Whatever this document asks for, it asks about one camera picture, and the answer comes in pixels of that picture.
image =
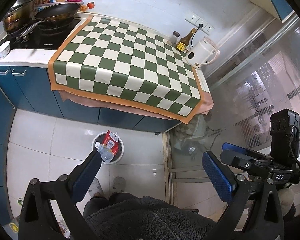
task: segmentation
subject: black pants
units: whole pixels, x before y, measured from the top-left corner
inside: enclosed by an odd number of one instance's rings
[[[88,216],[107,206],[111,206],[131,198],[137,197],[131,195],[130,193],[113,193],[109,200],[107,200],[105,197],[93,197],[84,207],[83,218],[87,218]]]

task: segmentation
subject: frying pan handle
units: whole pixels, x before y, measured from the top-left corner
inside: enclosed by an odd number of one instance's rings
[[[23,33],[21,33],[19,37],[22,38],[23,36],[28,35],[39,23],[42,23],[42,22],[44,22],[44,21],[39,21],[39,22],[36,22],[36,23],[32,24]]]

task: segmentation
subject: electric kettle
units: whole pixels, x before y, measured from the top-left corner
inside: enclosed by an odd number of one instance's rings
[[[208,37],[199,41],[186,55],[186,61],[192,67],[199,69],[201,66],[213,63],[220,55],[217,45]]]

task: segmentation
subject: red plastic package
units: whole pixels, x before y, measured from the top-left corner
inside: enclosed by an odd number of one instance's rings
[[[104,138],[102,144],[109,150],[111,150],[111,152],[116,155],[116,153],[118,152],[118,146],[119,146],[119,139],[118,137],[108,131],[106,134],[106,137]]]

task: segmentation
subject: round trash bin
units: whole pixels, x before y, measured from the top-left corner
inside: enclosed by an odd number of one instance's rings
[[[99,133],[99,134],[93,139],[92,145],[91,145],[91,150],[92,150],[92,151],[94,151],[94,150],[97,151],[97,150],[98,150],[98,149],[95,147],[95,144],[96,144],[96,142],[102,143],[103,140],[104,140],[105,137],[106,137],[106,134],[107,134],[107,132]],[[113,157],[113,159],[111,160],[110,163],[105,163],[104,160],[102,160],[102,163],[104,163],[104,164],[114,164],[114,163],[118,162],[118,161],[122,158],[122,156],[123,156],[123,149],[124,149],[124,147],[123,147],[123,142],[122,142],[121,138],[120,138],[117,134],[115,134],[115,135],[116,135],[116,136],[118,137],[118,139],[119,139],[118,152],[117,152],[117,154]]]

